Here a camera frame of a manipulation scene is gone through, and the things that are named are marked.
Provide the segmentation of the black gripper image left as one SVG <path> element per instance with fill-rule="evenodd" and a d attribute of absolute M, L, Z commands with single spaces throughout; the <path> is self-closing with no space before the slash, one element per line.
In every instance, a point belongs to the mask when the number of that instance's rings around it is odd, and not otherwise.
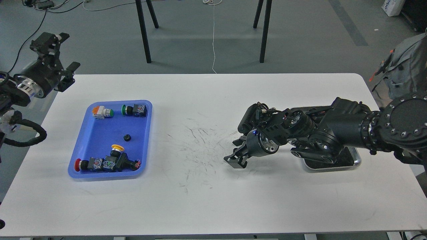
<path fill-rule="evenodd" d="M 58 35 L 43 32 L 36 40 L 32 40 L 30 50 L 39 57 L 52 53 L 59 53 L 61 44 L 70 37 L 61 32 Z M 45 98 L 51 91 L 64 92 L 75 83 L 74 73 L 80 63 L 73 61 L 65 70 L 60 60 L 52 63 L 43 63 L 40 59 L 27 65 L 20 73 L 13 76 L 17 88 L 23 91 L 30 99 Z"/>

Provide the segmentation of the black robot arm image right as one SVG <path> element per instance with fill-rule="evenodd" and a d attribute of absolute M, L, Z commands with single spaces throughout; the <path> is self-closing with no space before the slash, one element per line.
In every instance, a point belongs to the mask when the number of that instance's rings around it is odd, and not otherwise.
<path fill-rule="evenodd" d="M 404 164 L 426 167 L 426 91 L 398 97 L 380 111 L 340 97 L 331 105 L 283 111 L 257 102 L 238 132 L 233 153 L 224 157 L 233 168 L 245 168 L 250 157 L 274 154 L 287 143 L 294 156 L 327 165 L 338 164 L 343 150 L 353 147 L 371 155 L 393 152 Z"/>

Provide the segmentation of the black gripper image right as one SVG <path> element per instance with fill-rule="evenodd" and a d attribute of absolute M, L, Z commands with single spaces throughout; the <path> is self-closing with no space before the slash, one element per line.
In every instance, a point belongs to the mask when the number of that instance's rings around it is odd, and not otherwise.
<path fill-rule="evenodd" d="M 274 154 L 279 150 L 279 146 L 258 129 L 253 129 L 247 135 L 242 135 L 233 140 L 233 144 L 237 147 L 247 146 L 247 148 L 234 148 L 232 154 L 223 158 L 226 163 L 235 169 L 246 168 L 248 157 L 263 157 Z"/>

